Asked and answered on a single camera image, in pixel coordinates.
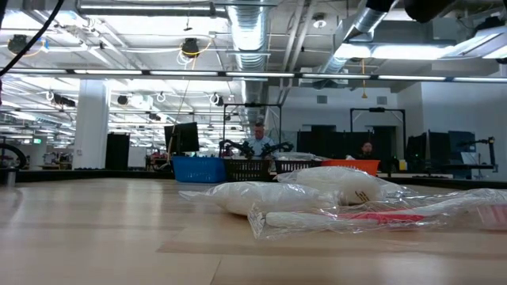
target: ceiling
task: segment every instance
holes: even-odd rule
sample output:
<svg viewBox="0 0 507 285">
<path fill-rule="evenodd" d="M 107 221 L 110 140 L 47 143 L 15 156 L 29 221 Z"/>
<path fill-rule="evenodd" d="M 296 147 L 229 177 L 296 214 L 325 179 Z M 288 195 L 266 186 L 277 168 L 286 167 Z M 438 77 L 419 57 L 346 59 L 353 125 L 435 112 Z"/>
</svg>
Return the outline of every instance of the ceiling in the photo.
<svg viewBox="0 0 507 285">
<path fill-rule="evenodd" d="M 315 28 L 309 26 L 304 38 L 304 51 L 299 53 L 295 68 L 318 67 L 334 53 L 333 41 L 336 27 L 340 19 L 350 17 L 356 12 L 358 1 L 320 1 L 315 7 L 315 13 L 324 13 L 326 26 Z M 484 10 L 498 8 L 498 2 L 468 3 L 471 13 L 484 13 Z M 280 71 L 284 61 L 284 53 L 288 45 L 288 34 L 293 25 L 297 1 L 283 0 L 269 11 L 269 62 L 268 70 Z M 41 27 L 41 23 L 49 12 L 33 10 L 10 9 L 7 11 L 0 32 L 0 65 L 5 66 L 13 54 L 7 44 L 13 35 L 23 34 L 33 36 Z M 404 9 L 393 9 L 385 21 L 409 21 Z M 185 38 L 197 38 L 202 51 L 193 62 L 184 64 L 178 59 L 180 46 Z M 68 10 L 61 11 L 53 25 L 43 36 L 45 48 L 37 43 L 29 55 L 23 57 L 16 67 L 20 68 L 80 68 L 80 69 L 148 69 L 148 70 L 235 70 L 236 62 L 231 37 L 231 25 L 224 18 L 209 17 L 133 17 L 133 16 L 78 16 Z M 345 69 L 349 73 L 367 74 L 448 74 L 459 75 L 487 75 L 497 70 L 494 61 L 486 59 L 461 59 L 446 61 L 427 60 L 396 60 L 396 59 L 365 59 L 364 67 L 361 62 L 348 61 Z M 78 104 L 79 79 L 77 78 L 34 78 L 26 76 L 6 75 L 3 79 L 2 100 L 4 106 L 18 108 L 54 108 L 61 106 L 52 104 L 48 98 L 53 93 L 61 94 L 74 100 Z M 141 80 L 141 79 L 109 79 L 107 81 L 112 90 L 112 105 L 110 115 L 110 131 L 131 132 L 132 142 L 137 145 L 163 145 L 162 126 L 139 125 L 150 123 L 144 114 L 116 114 L 115 111 L 135 109 L 131 105 L 122 106 L 117 103 L 120 95 L 127 97 L 152 97 L 154 112 L 178 110 L 185 111 L 180 115 L 161 115 L 161 123 L 197 121 L 203 129 L 202 138 L 210 145 L 216 145 L 219 133 L 208 129 L 209 124 L 217 124 L 219 128 L 222 108 L 210 102 L 210 97 L 216 93 L 226 102 L 243 103 L 241 96 L 241 82 L 239 81 L 186 81 L 186 80 Z M 362 82 L 349 82 L 347 86 L 355 89 L 362 86 Z M 391 88 L 396 91 L 399 82 L 372 82 L 369 88 Z M 304 99 L 294 96 L 287 103 L 294 108 L 302 108 Z M 76 111 L 64 108 L 65 112 L 37 113 L 30 112 L 30 116 L 19 116 L 12 112 L 3 112 L 2 133 L 15 137 L 17 135 L 42 134 L 30 127 L 8 127 L 7 124 L 20 126 L 23 124 L 48 127 L 48 130 L 64 131 L 65 134 L 51 135 L 51 143 L 55 145 L 72 144 L 76 121 Z M 200 112 L 202 116 L 189 116 L 188 112 Z M 236 140 L 244 138 L 242 121 L 239 116 L 233 116 L 228 122 L 237 126 L 236 130 L 228 131 Z"/>
</svg>

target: person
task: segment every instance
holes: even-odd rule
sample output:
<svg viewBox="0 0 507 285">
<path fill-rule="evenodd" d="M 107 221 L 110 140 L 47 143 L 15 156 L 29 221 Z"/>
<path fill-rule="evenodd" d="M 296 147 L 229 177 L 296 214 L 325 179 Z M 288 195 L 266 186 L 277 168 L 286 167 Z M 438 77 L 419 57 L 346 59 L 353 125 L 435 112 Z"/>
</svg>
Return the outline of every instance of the person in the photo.
<svg viewBox="0 0 507 285">
<path fill-rule="evenodd" d="M 356 156 L 355 159 L 360 160 L 375 160 L 373 156 L 373 145 L 371 142 L 364 142 L 361 147 L 361 152 Z"/>
<path fill-rule="evenodd" d="M 259 158 L 262 154 L 262 149 L 266 144 L 270 146 L 274 146 L 276 144 L 271 138 L 264 135 L 265 130 L 263 123 L 256 123 L 253 130 L 255 136 L 253 138 L 247 139 L 246 142 L 253 148 L 253 155 Z"/>
</svg>

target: wooden table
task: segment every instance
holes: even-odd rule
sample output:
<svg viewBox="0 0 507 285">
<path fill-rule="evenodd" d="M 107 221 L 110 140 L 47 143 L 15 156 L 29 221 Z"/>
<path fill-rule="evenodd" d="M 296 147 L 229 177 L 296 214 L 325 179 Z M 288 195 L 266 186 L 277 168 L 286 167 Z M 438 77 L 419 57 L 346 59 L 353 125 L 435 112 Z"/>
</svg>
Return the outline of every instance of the wooden table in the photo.
<svg viewBox="0 0 507 285">
<path fill-rule="evenodd" d="M 1 284 L 507 284 L 505 234 L 320 233 L 259 242 L 245 218 L 177 194 L 208 187 L 97 179 L 3 189 Z"/>
</svg>

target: blue plastic bin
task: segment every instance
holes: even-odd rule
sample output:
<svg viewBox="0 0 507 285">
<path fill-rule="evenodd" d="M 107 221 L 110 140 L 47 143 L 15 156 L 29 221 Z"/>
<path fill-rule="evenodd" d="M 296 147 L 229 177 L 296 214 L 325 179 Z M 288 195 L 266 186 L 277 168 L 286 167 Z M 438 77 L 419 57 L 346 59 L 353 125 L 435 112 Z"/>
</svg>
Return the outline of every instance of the blue plastic bin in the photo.
<svg viewBox="0 0 507 285">
<path fill-rule="evenodd" d="M 225 181 L 222 158 L 173 157 L 174 176 L 180 182 L 218 183 Z"/>
</svg>

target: gray shirt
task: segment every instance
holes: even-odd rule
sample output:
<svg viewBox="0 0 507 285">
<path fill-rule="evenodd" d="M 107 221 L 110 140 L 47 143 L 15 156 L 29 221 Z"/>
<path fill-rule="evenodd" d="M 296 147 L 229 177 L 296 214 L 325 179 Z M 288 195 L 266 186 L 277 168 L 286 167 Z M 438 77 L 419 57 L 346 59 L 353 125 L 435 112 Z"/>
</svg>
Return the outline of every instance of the gray shirt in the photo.
<svg viewBox="0 0 507 285">
<path fill-rule="evenodd" d="M 262 139 L 256 138 L 247 139 L 246 142 L 248 143 L 249 146 L 253 148 L 253 153 L 257 157 L 261 156 L 262 149 L 264 148 L 266 143 L 269 144 L 270 146 L 276 145 L 275 142 L 272 139 L 268 138 L 267 136 L 264 136 L 264 138 Z"/>
</svg>

